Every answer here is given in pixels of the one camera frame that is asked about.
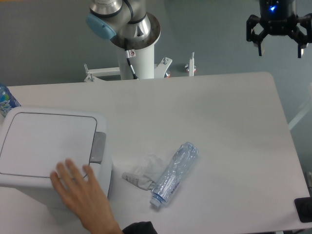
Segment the person's bare hand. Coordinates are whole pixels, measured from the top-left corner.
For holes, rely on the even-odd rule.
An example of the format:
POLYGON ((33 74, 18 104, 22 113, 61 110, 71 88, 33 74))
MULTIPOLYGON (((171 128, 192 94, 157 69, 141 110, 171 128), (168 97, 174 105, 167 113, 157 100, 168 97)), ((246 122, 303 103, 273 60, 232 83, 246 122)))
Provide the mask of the person's bare hand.
POLYGON ((83 166, 85 180, 72 160, 59 162, 50 173, 54 189, 64 205, 81 221, 92 234, 121 234, 122 229, 113 216, 107 196, 101 189, 93 169, 83 166))

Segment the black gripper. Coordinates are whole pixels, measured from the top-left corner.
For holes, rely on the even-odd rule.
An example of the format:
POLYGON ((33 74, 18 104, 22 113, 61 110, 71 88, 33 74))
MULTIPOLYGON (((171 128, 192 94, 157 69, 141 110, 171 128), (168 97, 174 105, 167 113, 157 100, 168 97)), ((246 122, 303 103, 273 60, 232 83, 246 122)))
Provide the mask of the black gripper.
POLYGON ((261 57, 264 53, 261 44, 267 35, 287 35, 297 43, 297 57, 302 58, 304 49, 312 42, 312 14, 299 17, 295 0, 260 0, 259 6, 260 17, 250 15, 246 21, 246 41, 258 48, 261 57), (256 34, 258 24, 263 30, 256 34))

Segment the black sleeved forearm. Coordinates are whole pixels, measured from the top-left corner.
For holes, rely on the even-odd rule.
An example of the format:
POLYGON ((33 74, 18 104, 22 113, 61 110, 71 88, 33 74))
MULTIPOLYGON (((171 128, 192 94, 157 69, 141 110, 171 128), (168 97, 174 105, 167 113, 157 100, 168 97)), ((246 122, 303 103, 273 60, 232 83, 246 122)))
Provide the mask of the black sleeved forearm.
POLYGON ((125 227, 122 232, 124 234, 157 234, 157 231, 150 221, 132 223, 125 227))

